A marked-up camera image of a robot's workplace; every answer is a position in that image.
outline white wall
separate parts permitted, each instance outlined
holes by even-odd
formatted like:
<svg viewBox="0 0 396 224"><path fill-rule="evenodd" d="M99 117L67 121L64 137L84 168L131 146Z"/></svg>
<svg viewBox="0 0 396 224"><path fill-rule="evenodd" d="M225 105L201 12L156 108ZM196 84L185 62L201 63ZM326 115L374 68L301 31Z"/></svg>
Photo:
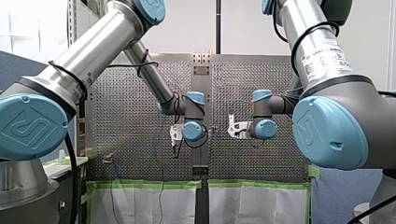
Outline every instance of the white wall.
<svg viewBox="0 0 396 224"><path fill-rule="evenodd" d="M215 0L165 0L164 22L143 41L151 52L209 52L215 48Z"/></svg>
<svg viewBox="0 0 396 224"><path fill-rule="evenodd" d="M289 45L274 32L272 17L262 14L262 0L223 0L221 21L221 53L290 55Z"/></svg>
<svg viewBox="0 0 396 224"><path fill-rule="evenodd" d="M375 86L385 90L389 72L389 35L391 2L355 0L339 43L356 72L370 77Z"/></svg>

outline pegboard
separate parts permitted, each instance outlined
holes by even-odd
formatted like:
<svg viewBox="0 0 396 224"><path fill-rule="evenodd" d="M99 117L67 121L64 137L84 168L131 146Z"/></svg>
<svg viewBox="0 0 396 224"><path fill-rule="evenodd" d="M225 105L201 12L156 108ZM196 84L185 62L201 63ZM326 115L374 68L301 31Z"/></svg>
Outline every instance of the pegboard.
<svg viewBox="0 0 396 224"><path fill-rule="evenodd" d="M293 72L290 57L212 57L212 120L209 174L216 179L264 179L303 182L307 161L292 135L287 115L274 116L276 138L270 141L232 139L227 133L228 115L235 122L251 120L252 93L259 89L284 93Z"/></svg>
<svg viewBox="0 0 396 224"><path fill-rule="evenodd" d="M171 88L185 93L199 80L189 54L155 54ZM115 63L129 63L120 56ZM292 70L289 57L210 55L209 176L218 179L263 179L304 182L306 160L294 143L291 121L275 116L279 132L274 140L236 140L227 134L228 115L236 121L251 120L251 94L257 89L283 93ZM173 158L170 126L173 117L161 115L149 88L133 68L108 68L94 83L87 103L87 147L90 151L89 179L113 176L131 179L191 179L192 150L183 145L179 159ZM118 171L102 158L114 153Z"/></svg>
<svg viewBox="0 0 396 224"><path fill-rule="evenodd" d="M191 55L152 58L174 91L191 88ZM123 55L114 63L130 64ZM174 159L169 135L174 117L162 115L157 106L134 68L107 68L93 84L86 110L87 147L92 159L89 179L191 179L191 152L183 145L179 158ZM114 153L118 171L111 163L103 163L110 153Z"/></svg>

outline metal pole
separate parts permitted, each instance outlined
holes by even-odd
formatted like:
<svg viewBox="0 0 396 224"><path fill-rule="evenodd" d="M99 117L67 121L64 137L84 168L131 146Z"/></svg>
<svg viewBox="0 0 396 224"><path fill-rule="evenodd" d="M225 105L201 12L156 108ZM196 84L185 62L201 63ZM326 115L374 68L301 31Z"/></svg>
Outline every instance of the metal pole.
<svg viewBox="0 0 396 224"><path fill-rule="evenodd" d="M221 54L221 0L216 0L216 53Z"/></svg>
<svg viewBox="0 0 396 224"><path fill-rule="evenodd" d="M138 41L132 46L126 48L124 53L131 63L142 63L141 61L146 53L146 47L141 41ZM152 59L147 55L145 63L150 62L152 62ZM167 103L173 98L173 91L169 88L157 66L154 64L145 65L142 66L140 70L141 77L145 80L146 84L160 104Z"/></svg>

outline ur robot arm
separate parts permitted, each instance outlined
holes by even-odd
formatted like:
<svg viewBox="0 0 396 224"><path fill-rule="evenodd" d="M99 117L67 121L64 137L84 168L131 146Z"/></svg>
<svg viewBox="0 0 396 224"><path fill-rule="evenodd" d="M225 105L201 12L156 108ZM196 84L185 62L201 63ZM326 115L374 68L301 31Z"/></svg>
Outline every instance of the ur robot arm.
<svg viewBox="0 0 396 224"><path fill-rule="evenodd" d="M56 209L53 214L42 209L45 214L18 216L23 220L8 219L15 218L12 216L15 213L9 210L17 208L18 202L38 202L38 198L57 189L54 181L48 181L38 158L62 143L68 123L76 115L76 105L85 101L87 89L122 51L133 63L151 60L139 39L150 27L161 23L164 16L163 0L110 1L106 4L106 15L58 59L39 75L22 77L1 94L0 217L3 220L57 223ZM201 139L205 135L202 124L205 96L196 91L185 96L172 92L152 64L140 69L162 112L185 117L184 139L191 142Z"/></svg>
<svg viewBox="0 0 396 224"><path fill-rule="evenodd" d="M151 57L146 56L145 52L146 48L141 41L124 50L131 63L152 63ZM207 133L203 125L205 95L199 91L188 91L186 95L171 91L160 70L154 64L137 68L139 69L140 76L159 102L161 112L168 116L184 116L183 125L175 124L171 127L172 146L176 145L176 141L183 139L188 142L198 142L205 137Z"/></svg>
<svg viewBox="0 0 396 224"><path fill-rule="evenodd" d="M297 87L299 79L304 90L281 113L292 113L297 146L314 164L341 170L394 169L396 141L390 133L396 131L396 100L382 97L370 78L355 73L336 40L351 2L278 0L274 8L274 2L264 1L264 12L276 14L290 45L296 73L291 86ZM334 4L342 10L333 10ZM279 104L270 91L255 91L253 102L261 121L255 123L253 115L250 130L261 138L261 126L271 121L266 116L278 113Z"/></svg>

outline green tape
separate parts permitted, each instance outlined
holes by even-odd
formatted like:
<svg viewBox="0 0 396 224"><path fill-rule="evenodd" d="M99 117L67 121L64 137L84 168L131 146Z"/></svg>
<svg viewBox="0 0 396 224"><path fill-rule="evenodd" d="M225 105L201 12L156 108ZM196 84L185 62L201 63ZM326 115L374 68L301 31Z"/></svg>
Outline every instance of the green tape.
<svg viewBox="0 0 396 224"><path fill-rule="evenodd" d="M209 180L212 189L256 187L266 189L306 189L306 183L282 183L258 180Z"/></svg>
<svg viewBox="0 0 396 224"><path fill-rule="evenodd" d="M319 178L320 171L319 171L318 167L315 167L313 165L308 165L308 176L314 177L314 178Z"/></svg>
<svg viewBox="0 0 396 224"><path fill-rule="evenodd" d="M87 223L91 223L93 192L94 188L90 188L89 185L87 185L87 192L85 193L85 198L87 200Z"/></svg>
<svg viewBox="0 0 396 224"><path fill-rule="evenodd" d="M147 181L147 180L101 180L90 181L87 188L91 189L198 189L200 181Z"/></svg>

